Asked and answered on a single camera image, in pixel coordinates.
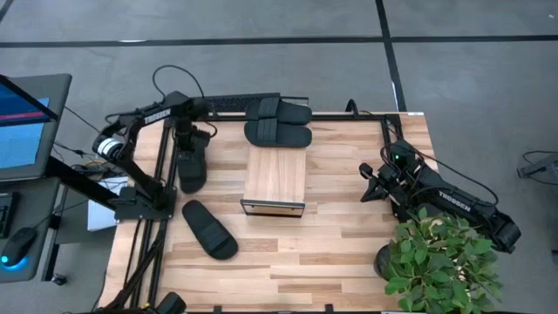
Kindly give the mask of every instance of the white paper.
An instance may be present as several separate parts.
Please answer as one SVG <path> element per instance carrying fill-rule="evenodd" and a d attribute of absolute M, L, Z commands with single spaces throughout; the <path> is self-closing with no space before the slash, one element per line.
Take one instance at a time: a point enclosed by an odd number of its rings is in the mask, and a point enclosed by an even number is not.
<path fill-rule="evenodd" d="M 103 179 L 99 184 L 110 189 L 113 193 L 120 195 L 122 187 L 126 186 L 128 177 L 116 177 Z M 87 230 L 97 231 L 116 226 L 114 211 L 105 206 L 89 200 L 87 207 Z"/>

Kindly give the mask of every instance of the wooden tabletop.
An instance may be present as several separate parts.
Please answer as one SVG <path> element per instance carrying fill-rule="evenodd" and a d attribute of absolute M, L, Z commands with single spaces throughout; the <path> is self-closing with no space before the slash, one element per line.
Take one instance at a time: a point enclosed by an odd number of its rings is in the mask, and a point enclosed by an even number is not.
<path fill-rule="evenodd" d="M 400 116 L 405 139 L 433 155 L 425 116 Z M 376 253 L 392 237 L 397 220 L 388 201 L 359 201 L 368 182 L 360 176 L 358 166 L 368 162 L 378 169 L 383 164 L 380 123 L 312 122 L 306 209 L 300 219 L 244 214 L 240 199 L 249 143 L 243 124 L 215 123 L 219 132 L 206 151 L 206 185 L 195 195 L 185 195 L 179 189 L 175 216 L 168 224 L 157 299 L 175 291 L 187 303 L 188 311 L 211 311 L 214 305 L 222 305 L 224 311 L 323 311 L 325 304 L 334 304 L 340 311 L 398 309 L 396 298 L 384 294 L 385 280 L 372 268 Z M 161 131 L 162 122 L 145 127 L 139 134 L 135 160 L 148 174 L 155 169 Z M 171 145 L 169 141 L 164 178 Z M 436 168 L 435 163 L 427 162 Z M 181 214 L 182 206 L 193 199 L 201 201 L 236 238 L 240 248 L 235 257 L 216 261 L 202 250 Z M 117 227 L 101 306 L 122 288 L 135 225 L 122 222 Z M 152 239 L 157 229 L 155 225 Z M 146 301 L 150 276 L 148 270 L 141 304 Z"/>

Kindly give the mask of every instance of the keyboard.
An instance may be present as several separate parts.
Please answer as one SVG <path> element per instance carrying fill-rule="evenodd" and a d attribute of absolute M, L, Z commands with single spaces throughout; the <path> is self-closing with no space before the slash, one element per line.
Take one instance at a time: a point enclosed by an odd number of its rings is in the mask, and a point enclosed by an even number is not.
<path fill-rule="evenodd" d="M 259 104 L 262 99 L 279 98 L 279 92 L 267 92 L 258 94 L 243 95 L 224 95 L 209 96 L 206 99 L 213 104 L 214 109 L 218 113 L 243 113 L 250 104 Z"/>
<path fill-rule="evenodd" d="M 10 235 L 11 221 L 16 211 L 16 193 L 0 193 L 0 239 Z"/>

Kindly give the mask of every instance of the potted plant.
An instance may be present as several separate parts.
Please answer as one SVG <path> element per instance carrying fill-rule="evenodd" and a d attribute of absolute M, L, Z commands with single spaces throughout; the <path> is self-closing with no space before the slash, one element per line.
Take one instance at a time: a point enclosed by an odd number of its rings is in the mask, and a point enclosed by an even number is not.
<path fill-rule="evenodd" d="M 500 301 L 501 284 L 493 264 L 492 241 L 479 236 L 465 219 L 426 209 L 396 228 L 396 241 L 377 254 L 375 269 L 388 280 L 385 293 L 400 293 L 405 311 L 428 313 L 493 311 L 487 298 Z"/>

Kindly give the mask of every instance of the black slipper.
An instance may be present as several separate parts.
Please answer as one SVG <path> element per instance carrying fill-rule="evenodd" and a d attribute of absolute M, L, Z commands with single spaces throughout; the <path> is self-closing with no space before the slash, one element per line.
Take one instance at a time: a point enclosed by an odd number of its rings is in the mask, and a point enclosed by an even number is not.
<path fill-rule="evenodd" d="M 258 147 L 303 148 L 312 142 L 308 128 L 280 124 L 277 119 L 249 121 L 244 125 L 244 135 Z"/>
<path fill-rule="evenodd" d="M 268 98 L 248 105 L 246 118 L 249 120 L 277 118 L 279 123 L 304 126 L 312 120 L 312 110 L 307 106 L 281 101 L 279 98 Z"/>
<path fill-rule="evenodd" d="M 193 152 L 182 150 L 179 148 L 176 157 L 178 166 L 178 177 L 180 179 L 180 189 L 184 193 L 194 193 L 203 188 L 208 179 L 208 165 L 206 163 L 205 148 L 209 143 L 209 139 L 192 135 Z"/>
<path fill-rule="evenodd" d="M 238 243 L 227 229 L 200 202 L 189 201 L 182 215 L 209 256 L 226 260 L 238 252 Z"/>

